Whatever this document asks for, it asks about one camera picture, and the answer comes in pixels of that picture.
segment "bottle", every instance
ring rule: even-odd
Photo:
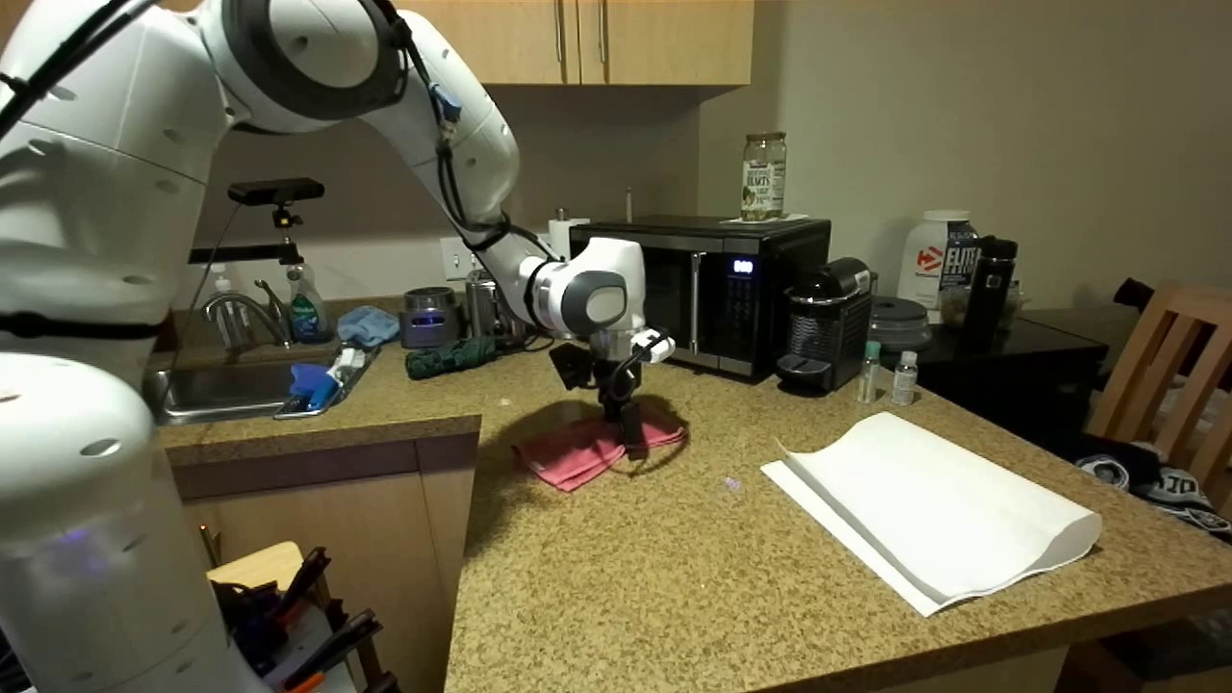
[[[943,300],[970,286],[972,262],[976,230],[967,210],[924,210],[901,245],[895,295],[924,305],[928,323],[939,323]]]
[[[236,300],[236,282],[226,266],[209,266],[209,287],[210,295],[200,305],[200,313],[215,323],[215,333],[223,338],[226,348],[246,348],[254,346],[246,315],[237,313]]]
[[[786,129],[745,134],[739,170],[739,215],[745,223],[783,219],[786,198]]]
[[[301,262],[286,266],[286,282],[294,286],[294,300],[286,305],[294,341],[328,341],[332,332],[328,332],[324,305],[313,287],[308,266]]]
[[[858,369],[858,399],[863,402],[879,399],[879,374],[883,374],[883,341],[865,338],[863,341],[863,369]]]
[[[894,377],[890,377],[890,399],[895,409],[915,399],[915,348],[901,348],[895,355],[895,364],[894,364]]]

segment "kitchen sink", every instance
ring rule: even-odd
[[[259,363],[210,363],[210,364],[155,364],[146,369],[143,396],[163,423],[187,419],[241,419],[241,416],[319,416],[301,413],[294,396],[294,374],[324,374],[324,355],[278,355]]]

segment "wooden cabinet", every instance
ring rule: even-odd
[[[382,621],[377,654],[401,687],[442,687],[475,434],[226,464],[177,464],[187,522],[218,538],[218,560],[286,538],[324,546],[332,591]]]
[[[745,84],[756,0],[398,0],[486,84]]]
[[[25,3],[23,0],[4,0],[0,3],[0,51],[6,44],[6,34],[16,26],[16,17],[23,17]]]
[[[566,84],[561,0],[398,0],[426,14],[489,84]]]

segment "jar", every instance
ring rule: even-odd
[[[455,338],[462,338],[462,315],[459,315],[455,287],[423,286],[423,287],[404,293],[401,346],[437,348]]]
[[[786,196],[786,129],[744,137],[739,215],[745,223],[783,219]]]

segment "black microwave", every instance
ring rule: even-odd
[[[826,219],[739,223],[715,215],[591,219],[590,238],[631,238],[645,262],[645,323],[677,338],[675,363],[763,379],[786,348],[786,287],[826,262]]]

